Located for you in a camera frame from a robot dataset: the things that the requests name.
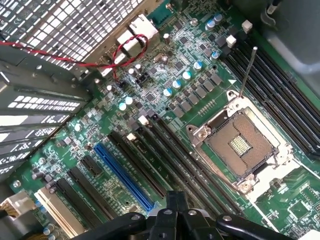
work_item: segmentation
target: green circuit board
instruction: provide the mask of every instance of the green circuit board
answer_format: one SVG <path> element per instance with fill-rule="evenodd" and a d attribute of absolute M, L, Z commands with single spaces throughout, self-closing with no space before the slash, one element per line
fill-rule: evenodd
<path fill-rule="evenodd" d="M 101 142 L 116 156 L 116 159 L 130 177 L 155 202 L 156 206 L 160 208 L 165 207 L 165 200 L 153 191 L 141 175 L 137 174 L 137 171 L 127 162 L 126 158 L 110 143 L 107 135 L 111 130 L 116 130 L 122 136 L 127 136 L 132 132 L 132 129 L 128 126 L 130 119 L 137 119 L 141 110 L 153 110 L 164 119 L 181 142 L 190 151 L 193 151 L 187 137 L 186 125 L 193 124 L 199 126 L 203 124 L 226 105 L 228 102 L 226 91 L 239 91 L 241 83 L 236 81 L 236 77 L 228 70 L 224 63 L 219 60 L 210 60 L 206 57 L 202 46 L 212 51 L 218 51 L 219 47 L 214 41 L 209 39 L 209 36 L 213 35 L 215 38 L 218 38 L 225 34 L 227 29 L 232 26 L 241 29 L 241 23 L 245 19 L 233 7 L 224 11 L 211 1 L 203 0 L 198 2 L 201 2 L 201 4 L 192 4 L 191 2 L 188 8 L 181 13 L 170 12 L 166 9 L 164 12 L 162 11 L 162 13 L 165 13 L 163 14 L 165 17 L 160 17 L 160 13 L 157 13 L 157 10 L 152 13 L 152 18 L 156 18 L 160 22 L 163 21 L 159 23 L 160 27 L 158 30 L 160 35 L 163 36 L 165 33 L 171 35 L 170 44 L 161 42 L 155 49 L 149 51 L 142 60 L 138 61 L 149 73 L 152 80 L 143 87 L 139 87 L 131 83 L 132 77 L 127 73 L 128 69 L 124 69 L 118 71 L 118 75 L 121 79 L 130 83 L 125 90 L 118 89 L 114 93 L 108 92 L 107 85 L 111 84 L 109 79 L 101 85 L 96 86 L 93 100 L 73 117 L 42 149 L 34 154 L 28 162 L 24 163 L 10 176 L 7 181 L 15 192 L 23 189 L 34 198 L 33 194 L 44 186 L 41 181 L 32 180 L 33 168 L 38 168 L 45 173 L 51 174 L 55 179 L 66 178 L 72 182 L 67 175 L 67 171 L 74 166 L 78 166 L 118 215 L 127 213 L 133 205 L 138 207 L 138 212 L 147 215 L 147 212 L 140 206 L 139 202 L 127 191 L 112 171 L 103 164 L 95 152 L 85 149 L 87 144 L 94 146 Z M 225 24 L 217 25 L 212 32 L 209 32 L 205 29 L 206 22 L 217 12 L 223 14 Z M 192 18 L 198 20 L 197 26 L 190 23 Z M 296 77 L 296 84 L 299 89 L 320 109 L 320 100 L 295 75 L 268 42 L 258 32 L 254 31 L 252 35 L 283 70 L 290 72 Z M 168 56 L 167 64 L 154 63 L 154 57 L 160 53 Z M 193 69 L 193 63 L 196 61 L 203 63 L 201 71 Z M 189 81 L 182 79 L 182 74 L 185 71 L 191 73 Z M 198 81 L 199 78 L 206 80 L 208 76 L 215 74 L 219 76 L 222 82 L 214 85 L 212 91 L 206 91 L 203 98 L 199 98 L 198 103 L 187 113 L 177 117 L 177 114 L 173 110 L 180 104 L 180 101 L 185 100 L 186 95 L 184 92 L 187 91 L 189 94 L 194 93 L 201 86 L 201 83 Z M 164 89 L 172 88 L 172 83 L 175 80 L 181 80 L 182 87 L 178 90 L 174 89 L 171 97 L 164 96 Z M 247 91 L 245 91 L 245 95 L 260 108 L 258 102 Z M 128 106 L 126 111 L 120 111 L 119 104 L 124 103 L 125 98 L 128 96 L 134 99 L 134 103 Z M 266 221 L 268 219 L 273 224 L 273 229 L 276 228 L 279 232 L 293 238 L 302 236 L 310 229 L 320 230 L 320 177 L 316 177 L 320 172 L 320 165 L 318 162 L 310 160 L 299 150 L 268 113 L 263 108 L 260 109 L 282 136 L 293 145 L 295 158 L 307 168 L 301 166 L 292 171 L 283 180 L 276 182 L 276 184 L 271 186 L 270 190 L 257 200 L 256 206 L 233 190 L 230 190 L 224 183 L 221 182 L 220 184 L 226 194 L 241 208 L 244 216 L 253 222 L 270 228 L 270 224 Z M 61 142 L 66 139 L 70 140 L 70 144 L 62 145 Z M 202 150 L 227 178 L 232 181 L 234 180 L 232 173 L 211 149 L 204 146 Z M 103 174 L 94 178 L 79 163 L 79 160 L 84 155 L 92 156 L 103 168 Z M 46 162 L 42 165 L 39 163 L 40 158 L 46 159 Z M 168 177 L 168 172 L 162 169 L 154 159 L 145 155 L 141 156 L 141 161 L 149 169 L 154 178 L 167 190 L 179 190 L 176 183 Z M 16 180 L 21 182 L 21 187 L 13 187 L 12 184 Z M 94 210 L 94 213 L 100 220 L 106 222 L 107 219 L 104 218 L 86 194 L 76 184 L 72 186 L 85 199 L 85 202 Z M 64 202 L 78 216 L 78 213 L 72 206 L 67 201 Z M 36 214 L 44 225 L 48 222 L 39 210 L 36 211 Z"/>

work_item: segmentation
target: white plastic connector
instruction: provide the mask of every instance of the white plastic connector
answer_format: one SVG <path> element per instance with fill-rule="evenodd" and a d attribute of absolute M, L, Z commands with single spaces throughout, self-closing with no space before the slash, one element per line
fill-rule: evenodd
<path fill-rule="evenodd" d="M 146 126 L 146 125 L 149 124 L 149 121 L 148 121 L 148 119 L 147 119 L 145 116 L 139 117 L 138 120 L 139 120 L 139 122 L 140 122 L 142 125 L 144 125 L 144 126 Z"/>
<path fill-rule="evenodd" d="M 134 141 L 137 139 L 137 137 L 133 134 L 133 133 L 129 133 L 128 136 L 126 136 L 126 138 L 129 140 L 129 141 Z"/>
<path fill-rule="evenodd" d="M 0 204 L 0 206 L 5 210 L 9 209 L 15 211 L 15 217 L 36 209 L 34 201 L 32 201 L 25 191 L 20 191 L 17 194 L 8 197 Z"/>
<path fill-rule="evenodd" d="M 237 42 L 237 39 L 230 35 L 226 38 L 226 43 L 228 44 L 228 47 L 231 49 Z"/>
<path fill-rule="evenodd" d="M 253 25 L 252 23 L 249 21 L 249 20 L 245 20 L 243 23 L 242 23 L 242 28 L 243 28 L 243 31 L 248 34 L 251 29 L 253 28 Z"/>
<path fill-rule="evenodd" d="M 85 231 L 82 224 L 76 219 L 56 194 L 50 194 L 49 191 L 43 187 L 40 188 L 34 196 L 59 224 L 69 238 L 74 238 Z"/>

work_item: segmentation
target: ventilation grille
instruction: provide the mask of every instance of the ventilation grille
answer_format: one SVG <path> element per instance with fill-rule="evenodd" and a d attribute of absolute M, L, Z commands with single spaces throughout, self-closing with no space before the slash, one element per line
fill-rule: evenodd
<path fill-rule="evenodd" d="M 0 0 L 0 30 L 7 41 L 81 61 L 142 1 Z"/>

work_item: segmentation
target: screw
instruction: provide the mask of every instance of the screw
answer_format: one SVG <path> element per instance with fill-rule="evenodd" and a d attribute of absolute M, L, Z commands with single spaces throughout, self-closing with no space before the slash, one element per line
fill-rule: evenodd
<path fill-rule="evenodd" d="M 230 222 L 232 220 L 232 218 L 230 216 L 223 216 L 222 219 L 227 221 L 227 222 Z"/>
<path fill-rule="evenodd" d="M 196 212 L 195 210 L 190 210 L 190 211 L 188 212 L 188 214 L 193 216 L 193 215 L 196 215 L 197 212 Z"/>
<path fill-rule="evenodd" d="M 166 215 L 170 215 L 170 214 L 172 214 L 172 211 L 170 209 L 167 209 L 163 213 Z"/>
<path fill-rule="evenodd" d="M 131 220 L 138 220 L 140 219 L 140 216 L 139 215 L 134 215 L 131 217 Z"/>

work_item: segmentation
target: red and black wire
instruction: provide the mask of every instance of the red and black wire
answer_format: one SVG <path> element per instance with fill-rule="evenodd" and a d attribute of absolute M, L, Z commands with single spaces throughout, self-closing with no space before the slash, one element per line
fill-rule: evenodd
<path fill-rule="evenodd" d="M 77 61 L 71 57 L 61 57 L 60 55 L 57 55 L 57 54 L 52 54 L 52 53 L 48 53 L 46 51 L 35 49 L 33 47 L 29 47 L 23 43 L 6 41 L 2 35 L 1 35 L 1 38 L 3 38 L 3 41 L 0 41 L 0 45 L 10 46 L 12 48 L 20 49 L 20 50 L 25 50 L 25 51 L 28 51 L 33 54 L 39 54 L 39 55 L 42 55 L 45 57 L 50 57 L 50 58 L 53 58 L 53 59 L 56 59 L 56 60 L 59 60 L 59 61 L 62 61 L 62 62 L 68 63 L 68 64 L 77 64 L 78 66 L 85 67 L 85 68 L 113 69 L 113 76 L 114 76 L 115 80 L 118 80 L 116 69 L 121 68 L 121 67 L 126 67 L 126 66 L 132 64 L 133 62 L 135 62 L 136 60 L 138 60 L 139 58 L 141 58 L 144 55 L 144 53 L 147 51 L 148 45 L 149 45 L 148 38 L 145 35 L 143 35 L 143 34 L 133 35 L 127 41 L 125 41 L 124 43 L 122 43 L 118 46 L 118 48 L 116 49 L 116 51 L 112 55 L 112 62 L 113 62 L 112 64 L 98 64 L 98 63 L 87 63 L 84 61 Z M 131 57 L 130 59 L 128 59 L 125 62 L 115 64 L 115 60 L 118 55 L 118 52 L 121 51 L 121 49 L 124 47 L 124 45 L 126 45 L 127 43 L 129 43 L 130 41 L 132 41 L 134 39 L 144 40 L 143 41 L 144 46 L 143 46 L 141 52 L 137 56 Z"/>

